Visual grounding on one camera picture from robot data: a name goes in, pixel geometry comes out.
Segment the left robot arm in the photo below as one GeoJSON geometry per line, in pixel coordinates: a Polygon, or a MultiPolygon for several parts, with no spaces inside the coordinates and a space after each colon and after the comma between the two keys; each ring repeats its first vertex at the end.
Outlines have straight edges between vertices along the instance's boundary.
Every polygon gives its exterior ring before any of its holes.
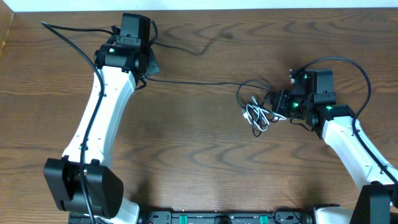
{"type": "Polygon", "coordinates": [[[156,24],[146,16],[124,13],[121,26],[90,59],[93,87],[78,129],[61,158],[47,159],[44,177],[57,208],[76,213],[81,222],[137,223],[138,204],[124,197],[124,184],[111,171],[114,140],[138,82],[159,72],[152,45],[156,24]]]}

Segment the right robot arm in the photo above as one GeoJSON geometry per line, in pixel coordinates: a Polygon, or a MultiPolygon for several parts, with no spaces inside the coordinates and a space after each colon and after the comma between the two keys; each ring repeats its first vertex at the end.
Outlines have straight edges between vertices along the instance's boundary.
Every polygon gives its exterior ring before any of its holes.
{"type": "Polygon", "coordinates": [[[313,131],[337,154],[359,190],[354,209],[317,205],[301,223],[397,223],[397,169],[363,131],[358,115],[347,104],[336,104],[333,72],[292,70],[292,90],[271,98],[272,111],[313,131]]]}

